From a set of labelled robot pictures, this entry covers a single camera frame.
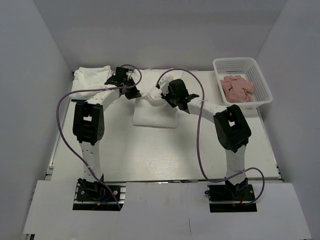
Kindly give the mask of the folded white t-shirt stack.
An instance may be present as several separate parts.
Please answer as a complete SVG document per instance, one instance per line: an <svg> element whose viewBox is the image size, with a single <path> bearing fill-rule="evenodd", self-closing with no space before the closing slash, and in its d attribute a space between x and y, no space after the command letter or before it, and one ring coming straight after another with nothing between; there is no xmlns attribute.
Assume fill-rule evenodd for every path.
<svg viewBox="0 0 320 240"><path fill-rule="evenodd" d="M105 89L113 74L109 65L98 68L80 67L74 72L71 91Z"/></svg>

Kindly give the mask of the white Coca-Cola print t-shirt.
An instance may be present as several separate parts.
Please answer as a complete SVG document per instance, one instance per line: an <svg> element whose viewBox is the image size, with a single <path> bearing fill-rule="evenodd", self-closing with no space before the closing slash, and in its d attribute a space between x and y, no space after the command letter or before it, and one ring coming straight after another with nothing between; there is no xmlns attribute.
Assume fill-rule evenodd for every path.
<svg viewBox="0 0 320 240"><path fill-rule="evenodd" d="M135 99L133 125L137 127L174 129L178 125L178 110L161 98L161 90L156 88L164 69L135 70L132 78L141 97Z"/></svg>

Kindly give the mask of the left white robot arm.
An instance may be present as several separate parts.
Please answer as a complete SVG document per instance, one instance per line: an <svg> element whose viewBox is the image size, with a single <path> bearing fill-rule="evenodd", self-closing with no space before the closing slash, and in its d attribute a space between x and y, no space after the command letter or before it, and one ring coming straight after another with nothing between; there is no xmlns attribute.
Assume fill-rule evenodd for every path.
<svg viewBox="0 0 320 240"><path fill-rule="evenodd" d="M92 183L88 193L99 200L105 196L106 187L103 184L104 174L100 162L100 141L105 133L105 110L121 96L128 100L140 98L132 73L137 70L130 64L118 66L115 73L105 82L105 89L84 102L75 105L73 117L73 135L79 142L84 164L84 179Z"/></svg>

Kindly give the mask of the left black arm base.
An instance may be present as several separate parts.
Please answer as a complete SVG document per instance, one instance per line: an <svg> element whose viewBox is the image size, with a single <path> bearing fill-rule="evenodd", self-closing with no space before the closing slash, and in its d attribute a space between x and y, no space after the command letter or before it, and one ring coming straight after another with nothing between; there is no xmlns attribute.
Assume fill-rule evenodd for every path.
<svg viewBox="0 0 320 240"><path fill-rule="evenodd" d="M74 194L74 211L119 212L125 201L125 185L108 185L112 193L98 182L79 178Z"/></svg>

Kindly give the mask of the white plastic basket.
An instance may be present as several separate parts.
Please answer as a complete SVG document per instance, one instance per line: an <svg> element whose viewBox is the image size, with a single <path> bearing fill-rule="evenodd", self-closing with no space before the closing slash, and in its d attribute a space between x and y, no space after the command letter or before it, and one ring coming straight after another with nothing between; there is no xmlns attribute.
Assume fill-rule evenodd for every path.
<svg viewBox="0 0 320 240"><path fill-rule="evenodd" d="M251 57L216 58L212 62L223 104L243 109L258 108L273 101L267 82Z"/></svg>

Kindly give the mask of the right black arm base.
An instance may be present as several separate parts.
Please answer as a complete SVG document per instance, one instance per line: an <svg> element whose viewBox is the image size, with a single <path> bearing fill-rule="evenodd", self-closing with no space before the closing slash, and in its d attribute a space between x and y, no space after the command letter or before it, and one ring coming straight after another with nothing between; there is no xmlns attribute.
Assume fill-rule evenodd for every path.
<svg viewBox="0 0 320 240"><path fill-rule="evenodd" d="M204 194L208 197L211 213L254 213L257 212L256 203L249 204L255 199L251 184L233 195L226 185L209 185Z"/></svg>

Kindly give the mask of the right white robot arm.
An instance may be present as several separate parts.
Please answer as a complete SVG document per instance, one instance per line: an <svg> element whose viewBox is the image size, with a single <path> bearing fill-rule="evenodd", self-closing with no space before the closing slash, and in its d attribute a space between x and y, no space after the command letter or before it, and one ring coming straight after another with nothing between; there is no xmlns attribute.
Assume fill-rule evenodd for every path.
<svg viewBox="0 0 320 240"><path fill-rule="evenodd" d="M182 79L160 80L156 88L171 107L214 124L218 142L226 155L226 195L233 200L242 196L248 185L245 151L252 132L240 107L235 104L220 106L202 99L198 94L190 94Z"/></svg>

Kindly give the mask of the pink cloth in basket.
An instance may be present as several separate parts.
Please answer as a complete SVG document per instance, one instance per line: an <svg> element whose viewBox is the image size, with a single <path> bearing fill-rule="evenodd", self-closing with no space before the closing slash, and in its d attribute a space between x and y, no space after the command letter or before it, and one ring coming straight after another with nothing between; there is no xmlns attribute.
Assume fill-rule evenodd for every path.
<svg viewBox="0 0 320 240"><path fill-rule="evenodd" d="M240 75L225 76L220 81L226 100L229 103L253 102L254 83Z"/></svg>

